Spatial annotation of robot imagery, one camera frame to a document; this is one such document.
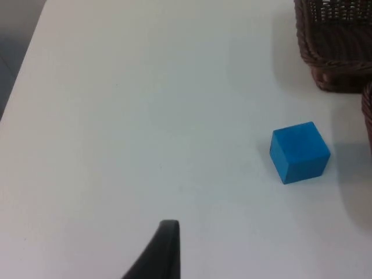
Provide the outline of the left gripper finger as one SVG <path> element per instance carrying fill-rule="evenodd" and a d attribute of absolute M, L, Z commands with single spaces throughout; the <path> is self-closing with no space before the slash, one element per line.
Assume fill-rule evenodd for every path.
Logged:
<path fill-rule="evenodd" d="M 180 224 L 163 220 L 123 279 L 180 279 Z"/>

